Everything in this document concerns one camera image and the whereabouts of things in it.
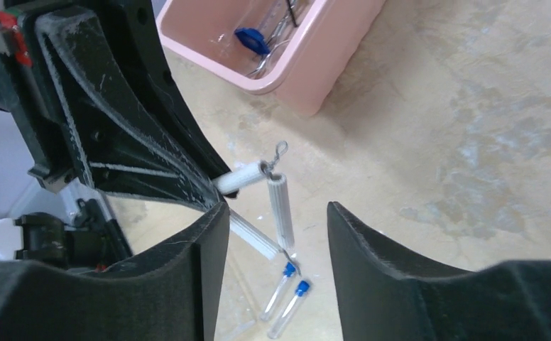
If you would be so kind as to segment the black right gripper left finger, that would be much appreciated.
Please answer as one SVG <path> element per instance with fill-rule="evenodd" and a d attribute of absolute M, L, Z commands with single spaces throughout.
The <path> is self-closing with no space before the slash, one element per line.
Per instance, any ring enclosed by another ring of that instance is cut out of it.
<path fill-rule="evenodd" d="M 0 340 L 213 340 L 228 241 L 221 202 L 100 273 L 0 261 Z"/>

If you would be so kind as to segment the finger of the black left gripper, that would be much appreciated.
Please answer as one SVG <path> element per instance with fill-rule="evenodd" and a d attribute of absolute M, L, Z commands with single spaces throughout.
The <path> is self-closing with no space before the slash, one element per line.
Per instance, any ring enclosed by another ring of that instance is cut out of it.
<path fill-rule="evenodd" d="M 209 176 L 230 168 L 208 141 L 183 99 L 158 37 L 150 1 L 93 1 L 121 71 L 147 109 Z"/>

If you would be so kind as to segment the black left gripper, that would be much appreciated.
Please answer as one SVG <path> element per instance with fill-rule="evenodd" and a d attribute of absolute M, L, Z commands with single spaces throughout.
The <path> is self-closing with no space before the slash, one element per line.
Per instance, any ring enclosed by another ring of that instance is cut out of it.
<path fill-rule="evenodd" d="M 80 181 L 107 195 L 202 212 L 223 201 L 224 173 L 183 99 L 147 4 L 0 1 L 0 110 L 33 157 L 29 174 L 56 193 Z"/>

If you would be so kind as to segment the clay pipe triangle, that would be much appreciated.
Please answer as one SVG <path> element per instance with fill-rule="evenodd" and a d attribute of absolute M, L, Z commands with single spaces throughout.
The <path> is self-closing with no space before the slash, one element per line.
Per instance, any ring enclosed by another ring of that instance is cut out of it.
<path fill-rule="evenodd" d="M 279 141 L 272 161 L 259 160 L 235 171 L 215 178 L 212 183 L 223 196 L 233 195 L 240 189 L 255 183 L 265 182 L 268 187 L 276 239 L 271 239 L 240 214 L 230 213 L 230 230 L 267 259 L 282 254 L 301 275 L 302 271 L 295 256 L 295 234 L 291 214 L 288 179 L 275 172 L 281 157 L 288 151 L 288 142 Z"/>

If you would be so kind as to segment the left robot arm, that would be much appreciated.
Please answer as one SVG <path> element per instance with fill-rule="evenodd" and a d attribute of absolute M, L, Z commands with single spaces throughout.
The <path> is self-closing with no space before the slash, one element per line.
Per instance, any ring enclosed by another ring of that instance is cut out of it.
<path fill-rule="evenodd" d="M 45 190 L 75 216 L 23 213 L 8 260 L 104 269 L 132 255 L 105 195 L 208 210 L 229 172 L 182 98 L 151 1 L 0 1 L 0 111 L 16 122 Z"/>

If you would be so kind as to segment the metal crucible tongs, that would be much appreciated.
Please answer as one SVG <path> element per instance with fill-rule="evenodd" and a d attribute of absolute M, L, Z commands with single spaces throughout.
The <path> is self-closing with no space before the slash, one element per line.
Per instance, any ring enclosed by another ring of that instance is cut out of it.
<path fill-rule="evenodd" d="M 252 71 L 246 73 L 247 77 L 251 79 L 258 79 L 268 72 L 271 64 L 275 62 L 276 55 L 279 50 L 290 42 L 291 35 L 300 25 L 300 12 L 303 8 L 303 1 L 282 1 L 283 10 L 282 18 L 278 22 L 275 31 L 273 32 L 269 46 L 271 52 L 267 55 L 257 55 L 252 58 L 253 62 L 256 62 L 256 66 Z"/>

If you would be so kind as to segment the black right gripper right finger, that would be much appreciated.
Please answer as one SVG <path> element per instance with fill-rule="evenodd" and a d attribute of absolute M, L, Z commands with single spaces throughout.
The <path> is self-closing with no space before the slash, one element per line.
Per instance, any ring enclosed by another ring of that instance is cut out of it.
<path fill-rule="evenodd" d="M 327 206 L 329 252 L 345 340 L 551 340 L 551 261 L 467 271 Z"/>

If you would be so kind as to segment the graduated cylinder blue base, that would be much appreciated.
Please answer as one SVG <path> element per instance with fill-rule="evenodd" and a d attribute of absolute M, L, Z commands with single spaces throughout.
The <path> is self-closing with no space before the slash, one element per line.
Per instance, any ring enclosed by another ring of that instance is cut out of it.
<path fill-rule="evenodd" d="M 234 35 L 244 47 L 255 54 L 269 54 L 271 52 L 269 41 L 283 16 L 282 10 L 282 1 L 250 1 Z"/>

